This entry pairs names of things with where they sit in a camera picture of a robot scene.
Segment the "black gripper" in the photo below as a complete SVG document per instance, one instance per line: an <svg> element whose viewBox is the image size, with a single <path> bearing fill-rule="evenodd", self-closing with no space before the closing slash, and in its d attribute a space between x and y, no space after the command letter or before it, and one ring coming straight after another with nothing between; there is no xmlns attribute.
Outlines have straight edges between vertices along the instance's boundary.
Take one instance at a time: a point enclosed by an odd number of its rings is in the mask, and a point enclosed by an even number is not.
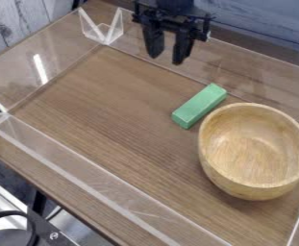
<svg viewBox="0 0 299 246"><path fill-rule="evenodd" d="M176 34L172 64L190 56L194 39L207 41L215 15L200 10L194 0L133 0L132 21L143 28L148 55L155 59L164 50L164 32Z"/></svg>

